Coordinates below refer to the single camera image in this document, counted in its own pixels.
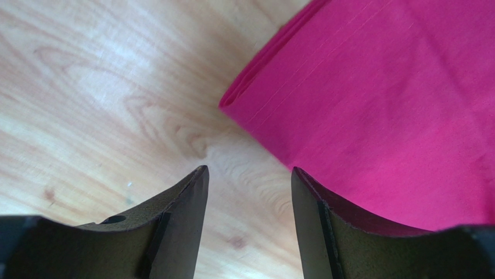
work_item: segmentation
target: fabric fold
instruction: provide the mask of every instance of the fabric fold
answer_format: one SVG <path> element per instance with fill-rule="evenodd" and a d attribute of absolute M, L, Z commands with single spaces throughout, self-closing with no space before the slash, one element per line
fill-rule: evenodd
<path fill-rule="evenodd" d="M 220 109 L 288 168 L 382 217 L 493 224 L 495 2 L 313 0 Z"/>

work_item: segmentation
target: wooden floor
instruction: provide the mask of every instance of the wooden floor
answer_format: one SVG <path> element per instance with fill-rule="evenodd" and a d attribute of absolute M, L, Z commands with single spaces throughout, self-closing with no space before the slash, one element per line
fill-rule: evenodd
<path fill-rule="evenodd" d="M 290 174 L 217 104 L 307 1 L 2 1 L 0 213 L 100 222 L 207 164 L 195 278 L 302 278 Z"/>

